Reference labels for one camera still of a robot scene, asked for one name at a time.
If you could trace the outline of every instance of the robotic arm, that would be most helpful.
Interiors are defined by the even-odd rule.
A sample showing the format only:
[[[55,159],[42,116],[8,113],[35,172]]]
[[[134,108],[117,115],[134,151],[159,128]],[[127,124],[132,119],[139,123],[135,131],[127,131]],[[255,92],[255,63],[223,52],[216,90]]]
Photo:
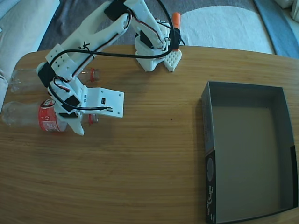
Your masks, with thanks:
[[[106,17],[113,20],[113,24],[97,32]],[[95,55],[108,55],[101,51],[122,36],[130,24],[138,35],[135,57],[139,57],[141,66],[153,71],[158,63],[164,62],[173,71],[182,53],[169,50],[170,41],[174,41],[170,39],[170,25],[156,21],[144,0],[105,2],[65,42],[57,44],[46,56],[47,62],[37,68],[39,78],[56,101],[54,109],[58,119],[67,122],[79,135],[84,135],[81,125],[84,114],[123,117],[123,92],[87,88],[77,76]]]

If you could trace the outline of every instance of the orange cap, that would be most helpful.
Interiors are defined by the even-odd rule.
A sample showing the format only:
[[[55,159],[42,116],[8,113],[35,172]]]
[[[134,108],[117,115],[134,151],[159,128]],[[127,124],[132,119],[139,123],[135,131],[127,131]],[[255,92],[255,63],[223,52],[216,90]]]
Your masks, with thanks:
[[[180,13],[172,14],[172,23],[173,23],[174,28],[180,29],[180,27],[181,27],[181,14]]]

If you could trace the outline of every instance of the wooden table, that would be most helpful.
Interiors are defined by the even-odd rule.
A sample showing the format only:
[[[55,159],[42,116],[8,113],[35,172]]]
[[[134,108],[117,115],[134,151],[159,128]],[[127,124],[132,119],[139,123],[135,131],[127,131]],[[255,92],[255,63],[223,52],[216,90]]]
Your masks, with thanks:
[[[108,51],[133,53],[132,46]],[[134,59],[98,56],[95,85],[125,92],[124,118],[101,117],[44,133],[0,122],[1,224],[195,224],[205,222],[205,165],[199,99],[208,80],[283,86],[299,145],[299,61],[246,51],[182,47],[174,73],[146,73]],[[42,51],[23,57],[36,68]],[[12,95],[36,102],[45,92]],[[291,210],[248,223],[298,223]]]

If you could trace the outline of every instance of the plastic bottle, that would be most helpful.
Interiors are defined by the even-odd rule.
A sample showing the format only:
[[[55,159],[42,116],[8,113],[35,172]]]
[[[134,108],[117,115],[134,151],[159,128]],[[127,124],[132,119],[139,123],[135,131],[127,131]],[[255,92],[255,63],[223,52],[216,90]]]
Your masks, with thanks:
[[[64,132],[67,123],[57,118],[54,104],[52,99],[32,104],[12,101],[3,106],[2,120],[10,127],[37,127],[47,132]],[[97,114],[84,115],[82,118],[82,124],[92,125],[98,122]]]
[[[84,69],[78,78],[84,84],[92,83],[100,79],[99,71],[95,69]],[[36,69],[15,70],[10,80],[11,92],[15,94],[30,91],[45,91],[46,88],[39,79]]]

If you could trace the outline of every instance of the cardboard box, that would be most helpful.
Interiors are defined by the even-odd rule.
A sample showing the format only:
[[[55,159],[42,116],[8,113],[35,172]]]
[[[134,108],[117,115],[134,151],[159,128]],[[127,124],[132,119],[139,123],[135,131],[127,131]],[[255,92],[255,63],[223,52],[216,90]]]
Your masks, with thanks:
[[[208,82],[202,110],[206,221],[240,222],[298,207],[296,151],[283,89]]]

